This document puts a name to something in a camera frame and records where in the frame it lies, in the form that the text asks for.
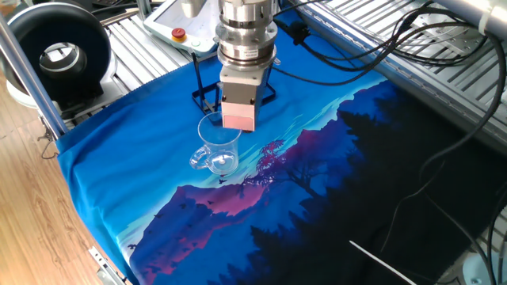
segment tree silhouette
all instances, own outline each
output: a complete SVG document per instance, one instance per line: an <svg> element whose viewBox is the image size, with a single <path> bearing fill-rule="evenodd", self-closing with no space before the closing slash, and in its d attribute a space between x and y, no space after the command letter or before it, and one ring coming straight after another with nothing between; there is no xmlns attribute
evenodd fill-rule
<svg viewBox="0 0 507 285"><path fill-rule="evenodd" d="M262 157L257 162L257 176L247 177L246 183L262 184L264 186L273 183L292 181L315 199L320 196L312 187L311 179L325 174L322 165L326 160L322 157L309 154L306 150L311 148L309 144L316 142L297 143L285 152L280 148L284 140L275 140L262 147Z"/></svg>
<svg viewBox="0 0 507 285"><path fill-rule="evenodd" d="M253 243L258 250L248 255L250 266L244 270L230 269L230 277L221 277L221 281L263 285L404 284L350 246L349 240L380 255L379 248L396 204L418 189L421 164L429 155L455 142L461 134L414 100L388 97L376 99L375 104L382 119L338 112L338 120L345 122L349 126L348 133L355 137L354 147L345 153L335 152L337 140L341 138L322 137L318 131L303 131L298 142L285 152L280 150L284 144L281 140L261 150L258 175L249 177L247 183L267 185L292 181L311 198L300 203L306 210L303 216L289 213L294 226L289 230L252 227ZM463 205L456 207L454 197L462 195L464 188L496 189L494 185L503 182L501 173L507 169L505 160L492 152L477 145L470 148L475 152L458 152L446 165L451 171L442 171L434 186L439 185L440 188L434 190L440 191L432 195L439 197L453 213L468 217L463 220L467 221L468 229L480 234L490 213L471 212ZM477 177L476 168L470 167L485 165L485 162L490 166L484 172L487 179ZM348 174L333 187L326 188L325 198L311 189L312 177L337 176L344 172L344 163L350 168ZM437 166L432 165L428 173L434 173ZM487 208L488 203L494 201L485 193L469 200L470 207L475 208L479 204ZM395 267L401 265L438 279L469 246L467 240L431 205L424 203L424 199L409 201L401 211L406 212L398 217L391 243L381 257ZM429 236L425 227L437 229L439 234ZM455 237L452 242L443 242L443 232ZM411 277L418 284L430 284Z"/></svg>

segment metal grate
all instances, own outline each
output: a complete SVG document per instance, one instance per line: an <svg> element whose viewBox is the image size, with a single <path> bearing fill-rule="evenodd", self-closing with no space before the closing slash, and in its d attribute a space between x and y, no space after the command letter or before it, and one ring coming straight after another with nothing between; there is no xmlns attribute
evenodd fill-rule
<svg viewBox="0 0 507 285"><path fill-rule="evenodd" d="M332 0L311 3L299 10L310 20L312 27L327 32L330 39L349 51L360 53L391 37L394 26L402 15L420 7L422 3L424 1L418 0ZM435 16L419 17L414 22L413 29L442 21ZM414 37L421 40L417 44L437 44L406 46L403 50L415 55L450 59L472 51L481 40L475 30L461 31L458 35L456 33L438 29L423 32ZM477 123L490 106L498 78L496 53L489 42L477 55L459 66L430 67L409 62L396 55L389 55L382 65L381 72L387 77L389 74L403 76L405 87L424 91L425 96L429 95L434 104L444 105L447 111L457 113L460 120L467 122L468 126ZM486 125L485 131L507 146L505 91L502 103L494 118Z"/></svg>
<svg viewBox="0 0 507 285"><path fill-rule="evenodd" d="M69 129L100 112L141 85L192 61L186 51L176 49L152 35L137 14L105 26L116 58L112 81L103 84L104 94L90 102L73 119L65 120Z"/></svg>

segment blue cloth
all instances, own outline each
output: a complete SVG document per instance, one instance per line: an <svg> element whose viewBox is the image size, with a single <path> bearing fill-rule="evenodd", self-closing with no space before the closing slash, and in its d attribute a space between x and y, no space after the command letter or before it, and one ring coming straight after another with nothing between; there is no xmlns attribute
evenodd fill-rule
<svg viewBox="0 0 507 285"><path fill-rule="evenodd" d="M307 42L336 53L318 38ZM320 63L283 32L276 46L280 69L324 82L354 76ZM220 68L216 60L201 63L204 85L218 81ZM435 131L445 123L429 119L376 72L338 87L276 71L269 82L276 100L262 107L257 130L240 137L240 165L229 177L189 166L202 145L196 128L203 117L191 98L191 65L129 93L57 141L77 212L134 284L350 283L338 273L353 275L347 264L359 260L344 254L347 238L369 242L414 190L418 166L459 137L452 128ZM474 181L457 188L467 186ZM385 197L392 199L380 207ZM365 218L368 210L375 214Z"/></svg>
<svg viewBox="0 0 507 285"><path fill-rule="evenodd" d="M320 51L336 54L320 39L309 41L321 46ZM283 32L276 46L280 68L289 72L328 82L352 76L317 62ZM204 85L218 80L220 68L217 60L201 64ZM330 88L273 71L270 83L277 92L276 100L261 109L258 130L240 138L242 157L237 174L244 177L255 170L252 156L258 148L275 138L294 140L303 125L322 126L336 116L341 101L383 80L371 72L353 84ZM191 98L196 87L193 66L184 66L134 90L57 142L59 163L77 212L130 280L135 277L122 254L128 247L118 245L118 237L129 229L142 228L143 223L136 221L153 217L178 185L211 187L218 183L219 178L207 170L196 171L188 164L190 155L201 145L196 127L203 114ZM227 183L239 181L240 176L228 178Z"/></svg>

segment glass mug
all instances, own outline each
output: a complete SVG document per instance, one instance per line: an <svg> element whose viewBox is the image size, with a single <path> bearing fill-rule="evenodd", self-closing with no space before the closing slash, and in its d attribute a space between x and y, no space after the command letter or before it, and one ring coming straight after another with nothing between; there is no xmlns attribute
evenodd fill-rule
<svg viewBox="0 0 507 285"><path fill-rule="evenodd" d="M238 139L241 130L222 126L222 113L206 115L197 127L204 145L193 153L190 165L194 169L210 169L213 173L227 175L238 168Z"/></svg>

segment black bracket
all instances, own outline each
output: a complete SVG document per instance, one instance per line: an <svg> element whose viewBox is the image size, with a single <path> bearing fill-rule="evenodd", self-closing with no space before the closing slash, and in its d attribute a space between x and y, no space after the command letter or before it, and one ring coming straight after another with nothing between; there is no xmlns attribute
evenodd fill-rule
<svg viewBox="0 0 507 285"><path fill-rule="evenodd" d="M210 55L206 55L201 58L197 58L197 55L195 53L192 53L192 60L193 60L193 67L196 71L197 76L197 85L199 86L199 89L197 91L192 92L192 99L194 102L196 102L199 109L205 114L209 114L211 112L218 112L219 106L221 104L220 100L220 87L219 83L215 82L208 86L203 86L203 82L200 78L200 72L199 72L199 64L202 63L205 60L211 59L216 57L216 51L211 53ZM271 67L268 69L268 76L266 78L266 87L268 92L264 94L264 97L262 98L261 105L266 105L269 102L273 101L276 97L276 90L269 84L269 75L271 75ZM206 99L206 94L210 92L215 92L215 101L210 102Z"/></svg>

